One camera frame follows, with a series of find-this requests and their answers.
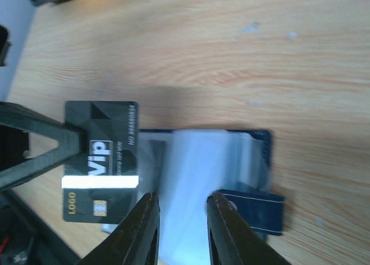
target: credit card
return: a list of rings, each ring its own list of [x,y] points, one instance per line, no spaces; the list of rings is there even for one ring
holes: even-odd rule
[[[68,101],[65,122],[84,132],[84,148],[65,163],[64,220],[120,223],[137,197],[138,104]]]

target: wood grain surface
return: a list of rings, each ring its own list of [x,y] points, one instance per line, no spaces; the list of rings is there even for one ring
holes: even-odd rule
[[[271,129],[274,191],[287,197],[272,247],[293,264],[370,264],[369,2],[45,5],[9,101],[60,121],[66,100],[134,100],[143,128]],[[106,235],[62,221],[61,176],[16,191],[84,256]]]

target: white stripe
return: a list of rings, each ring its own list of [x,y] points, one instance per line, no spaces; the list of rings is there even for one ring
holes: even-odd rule
[[[268,201],[269,203],[284,203],[284,201],[277,201],[277,200],[263,200],[261,198],[255,198],[255,197],[242,197],[242,196],[236,196],[234,194],[223,194],[224,196],[230,196],[230,197],[241,197],[246,198],[247,200],[260,200],[260,201]]]
[[[138,175],[64,175],[63,189],[127,189],[136,188]]]
[[[265,230],[265,231],[270,231],[270,232],[275,232],[275,233],[282,233],[281,231],[276,231],[276,230],[270,230],[270,229],[261,229],[259,227],[254,227],[250,226],[251,229],[259,229],[259,230]]]

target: black vip card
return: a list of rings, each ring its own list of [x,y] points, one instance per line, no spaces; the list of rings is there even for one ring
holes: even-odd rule
[[[64,220],[120,223],[136,203],[138,104],[68,101],[65,122],[84,131],[84,148],[65,163]]]

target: card chip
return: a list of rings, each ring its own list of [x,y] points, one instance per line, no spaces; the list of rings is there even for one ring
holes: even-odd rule
[[[94,200],[94,216],[106,217],[106,201]]]

